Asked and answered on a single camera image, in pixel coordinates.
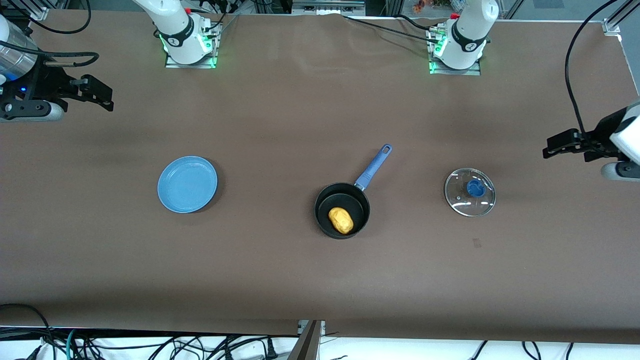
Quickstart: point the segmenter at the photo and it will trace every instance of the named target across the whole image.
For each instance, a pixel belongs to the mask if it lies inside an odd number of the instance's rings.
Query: blue lid knob
[[[486,193],[486,188],[478,179],[473,179],[467,183],[467,192],[473,197],[482,197]]]

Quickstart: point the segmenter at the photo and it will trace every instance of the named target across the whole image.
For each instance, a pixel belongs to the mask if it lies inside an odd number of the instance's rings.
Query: white floor
[[[159,344],[168,338],[122,338],[97,340],[95,343],[110,347],[128,347],[133,345]],[[202,338],[205,348],[215,347],[223,338]],[[273,344],[281,359],[293,348],[295,338],[274,339]],[[469,360],[476,352],[480,341],[467,340],[398,340],[370,338],[322,338],[319,360],[336,360],[346,356],[345,360]],[[40,344],[32,341],[0,341],[0,360],[16,360],[26,358]],[[568,344],[538,343],[541,357],[544,360],[565,360]],[[102,350],[106,360],[147,360],[155,348],[136,350]],[[166,347],[156,358],[169,359],[172,346]],[[233,351],[234,360],[256,360],[264,353],[260,343],[252,343]],[[38,360],[52,359],[51,347],[43,347]],[[58,359],[66,359],[65,354],[58,351]],[[478,360],[531,360],[522,350],[518,341],[489,341]],[[640,345],[603,345],[581,344],[574,346],[570,360],[638,360]],[[197,360],[197,356],[189,352],[181,352],[176,360]]]

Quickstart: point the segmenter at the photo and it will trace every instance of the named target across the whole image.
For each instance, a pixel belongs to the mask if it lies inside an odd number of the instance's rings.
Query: metal frame
[[[322,320],[310,320],[307,322],[305,330],[296,341],[287,360],[317,360],[322,333]]]
[[[340,13],[349,16],[366,16],[364,0],[293,0],[291,13],[295,15],[325,15]]]
[[[67,8],[69,0],[11,0],[7,1],[7,9],[20,8],[31,15],[31,18],[41,21],[47,18],[49,9]]]
[[[502,18],[507,20],[513,19],[513,16],[516,15],[516,12],[520,9],[523,3],[524,3],[524,0],[516,0],[516,2],[513,3],[513,6],[507,12],[507,14]]]
[[[626,0],[624,4],[614,11],[610,17],[602,22],[605,35],[615,36],[620,34],[620,23],[640,7],[640,0]]]

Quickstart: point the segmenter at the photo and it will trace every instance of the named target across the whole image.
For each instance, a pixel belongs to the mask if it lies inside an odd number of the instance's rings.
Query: metal bracket
[[[620,34],[620,25],[627,19],[636,9],[640,7],[640,0],[626,0],[610,17],[602,21],[602,30],[608,37],[614,37]]]
[[[307,324],[309,323],[310,320],[298,320],[298,335],[301,335],[302,332],[307,328]],[[324,336],[324,332],[326,331],[326,325],[324,320],[322,320],[321,322],[322,325],[322,332],[320,333],[320,336]]]
[[[618,25],[611,27],[611,23],[609,22],[609,19],[604,19],[602,21],[602,31],[604,32],[604,35],[607,37],[616,37],[620,35],[620,27]]]

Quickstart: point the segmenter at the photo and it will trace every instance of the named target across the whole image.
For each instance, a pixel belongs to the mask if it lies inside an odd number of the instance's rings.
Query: metal cylinder
[[[35,42],[27,37],[14,24],[0,15],[0,40],[11,45],[37,50]],[[38,58],[34,54],[26,54],[18,50],[0,45],[0,84],[13,81],[28,73]]]

